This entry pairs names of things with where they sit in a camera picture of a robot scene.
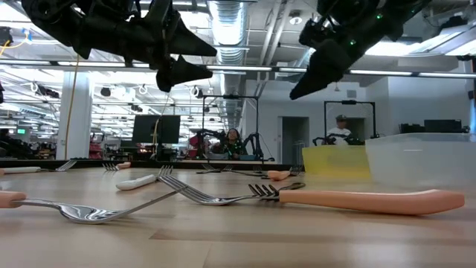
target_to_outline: man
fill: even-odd
[[[335,144],[336,145],[343,145],[347,144],[347,141],[344,139],[349,137],[350,130],[346,129],[345,127],[347,126],[347,117],[345,115],[339,115],[338,117],[335,118],[337,122],[337,127],[334,127],[333,129],[329,130],[327,132],[327,137],[330,138],[335,138]]]

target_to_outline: woman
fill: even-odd
[[[243,147],[238,130],[230,129],[223,144],[215,144],[213,146],[213,152],[227,153],[228,157],[233,160],[239,160],[239,155],[246,154],[246,149]]]

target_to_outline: white shirt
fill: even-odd
[[[334,127],[333,129],[327,132],[327,135],[331,135],[331,134],[345,135],[348,137],[351,134],[351,132],[348,129],[340,129],[338,127]],[[333,135],[332,138],[335,138],[335,145],[348,144],[347,141],[345,141],[344,138],[342,137]]]

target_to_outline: yellow container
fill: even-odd
[[[365,146],[321,145],[303,148],[306,175],[339,181],[372,180]]]

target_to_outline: white plastic handle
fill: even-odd
[[[40,171],[40,167],[7,167],[3,171],[5,174],[16,174],[16,173],[35,173]]]
[[[155,182],[156,180],[157,178],[155,177],[155,175],[151,174],[151,175],[143,176],[138,179],[131,179],[128,181],[119,182],[118,184],[116,184],[116,187],[119,190],[128,191],[128,190],[139,188],[144,185],[148,185],[150,183]]]

